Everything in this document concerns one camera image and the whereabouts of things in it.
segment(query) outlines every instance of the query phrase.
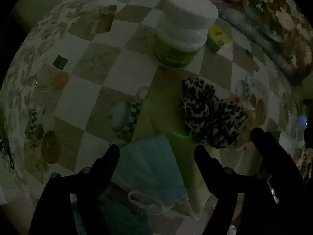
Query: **blue face mask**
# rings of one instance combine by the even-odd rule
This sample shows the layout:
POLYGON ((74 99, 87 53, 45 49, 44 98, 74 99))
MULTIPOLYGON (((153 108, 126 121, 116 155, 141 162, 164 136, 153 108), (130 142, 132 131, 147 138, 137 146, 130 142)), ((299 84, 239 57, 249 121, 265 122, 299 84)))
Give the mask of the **blue face mask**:
POLYGON ((123 147, 112 181, 129 192, 134 205, 154 214, 170 210, 176 202, 188 205, 193 214, 171 145, 162 134, 123 147))
MULTIPOLYGON (((147 214, 134 213, 128 207, 112 201, 105 194, 100 195, 97 203, 112 235, 152 235, 147 214)), ((78 234, 87 235, 77 202, 72 204, 72 210, 78 234)))

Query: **ear loop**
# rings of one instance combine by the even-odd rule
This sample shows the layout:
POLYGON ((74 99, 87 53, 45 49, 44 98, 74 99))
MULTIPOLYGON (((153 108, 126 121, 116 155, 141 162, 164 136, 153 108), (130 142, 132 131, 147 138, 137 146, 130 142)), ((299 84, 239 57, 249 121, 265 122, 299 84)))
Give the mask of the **ear loop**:
POLYGON ((190 206, 188 197, 184 197, 184 198, 182 198, 182 200, 177 200, 177 202, 178 202, 180 205, 183 205, 183 206, 186 208, 186 210, 187 210, 187 212, 188 212, 190 218, 193 218, 194 220, 198 220, 198 219, 200 218, 201 214, 196 215, 196 214, 193 212, 193 210, 192 210, 192 208, 191 208, 191 206, 190 206))
POLYGON ((147 197, 147 198, 149 198, 149 199, 151 199, 151 200, 157 202, 158 204, 160 204, 160 206, 161 206, 161 211, 160 211, 158 214, 155 214, 155 215, 160 215, 161 213, 164 212, 165 207, 164 207, 163 202, 161 202, 161 201, 159 201, 159 200, 157 200, 157 199, 155 199, 155 198, 153 198, 153 197, 151 197, 151 196, 149 196, 149 195, 146 195, 146 194, 144 194, 144 193, 142 193, 142 192, 140 192, 140 191, 131 191, 131 192, 129 192, 129 194, 127 195, 128 200, 129 200, 132 204, 134 204, 135 206, 137 206, 137 207, 139 207, 139 208, 142 208, 142 209, 147 209, 147 210, 152 210, 152 209, 153 209, 153 206, 151 206, 151 205, 147 206, 147 205, 145 205, 145 204, 143 204, 143 203, 141 203, 141 202, 139 202, 139 201, 133 200, 133 199, 131 198, 132 194, 142 195, 142 196, 147 197))

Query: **table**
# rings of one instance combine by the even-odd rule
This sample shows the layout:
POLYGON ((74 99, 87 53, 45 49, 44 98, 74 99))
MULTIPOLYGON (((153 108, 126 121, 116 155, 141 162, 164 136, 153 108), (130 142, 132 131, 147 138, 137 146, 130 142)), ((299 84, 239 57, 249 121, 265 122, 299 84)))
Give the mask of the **table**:
MULTIPOLYGON (((217 54, 204 46, 184 70, 158 66, 151 37, 160 9, 161 0, 64 0, 30 32, 0 93, 1 123, 14 171, 7 156, 2 162, 23 191, 38 199, 51 173, 75 174, 102 157, 115 138, 109 114, 116 102, 132 99, 143 86, 149 86, 149 96, 189 77, 204 79, 220 98, 228 98, 238 81, 253 76, 252 92, 266 107, 261 128, 284 131, 295 139, 297 117, 303 112, 299 97, 262 49, 225 21, 216 24, 231 43, 217 54), (97 13, 99 6, 105 14, 97 13), (27 139, 25 128, 34 112, 36 123, 58 136, 55 164, 43 158, 42 141, 27 139)), ((259 160, 256 150, 232 151, 220 151, 222 163, 223 157, 228 162, 229 154, 235 155, 241 162, 228 164, 251 174, 259 160)))

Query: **clear plastic bottle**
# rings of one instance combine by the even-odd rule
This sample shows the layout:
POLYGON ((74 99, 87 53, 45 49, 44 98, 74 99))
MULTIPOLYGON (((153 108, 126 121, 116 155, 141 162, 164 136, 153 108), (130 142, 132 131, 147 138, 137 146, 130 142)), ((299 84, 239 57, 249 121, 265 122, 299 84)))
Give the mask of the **clear plastic bottle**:
POLYGON ((163 0, 153 52, 164 67, 187 66, 205 44, 219 13, 208 0, 163 0))

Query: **leopard print pouch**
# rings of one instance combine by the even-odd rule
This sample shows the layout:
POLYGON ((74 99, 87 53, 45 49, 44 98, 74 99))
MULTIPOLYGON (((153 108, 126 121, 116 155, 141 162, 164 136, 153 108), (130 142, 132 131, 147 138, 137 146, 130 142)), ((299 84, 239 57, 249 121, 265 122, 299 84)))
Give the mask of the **leopard print pouch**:
POLYGON ((219 99, 214 86, 199 78, 183 80, 182 91, 178 108, 193 140, 207 141, 215 148, 225 148, 236 142, 245 120, 242 107, 228 99, 219 99))

